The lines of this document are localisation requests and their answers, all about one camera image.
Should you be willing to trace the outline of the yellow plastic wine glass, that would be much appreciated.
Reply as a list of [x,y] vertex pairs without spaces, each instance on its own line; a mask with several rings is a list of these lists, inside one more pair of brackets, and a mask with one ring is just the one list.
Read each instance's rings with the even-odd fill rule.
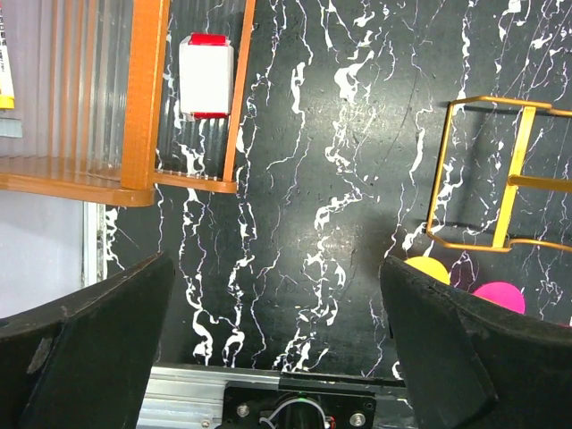
[[425,273],[439,282],[450,285],[450,274],[447,268],[439,260],[433,257],[410,257],[405,263]]

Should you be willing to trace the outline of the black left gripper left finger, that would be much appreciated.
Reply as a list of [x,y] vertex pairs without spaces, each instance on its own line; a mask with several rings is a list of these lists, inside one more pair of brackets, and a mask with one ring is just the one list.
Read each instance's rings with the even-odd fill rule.
[[3,428],[133,428],[174,284],[165,253],[1,321]]

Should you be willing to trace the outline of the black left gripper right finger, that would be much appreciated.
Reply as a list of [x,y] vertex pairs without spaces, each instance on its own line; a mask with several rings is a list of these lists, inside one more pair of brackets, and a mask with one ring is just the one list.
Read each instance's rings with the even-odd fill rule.
[[571,330],[387,257],[383,305],[420,428],[569,428]]

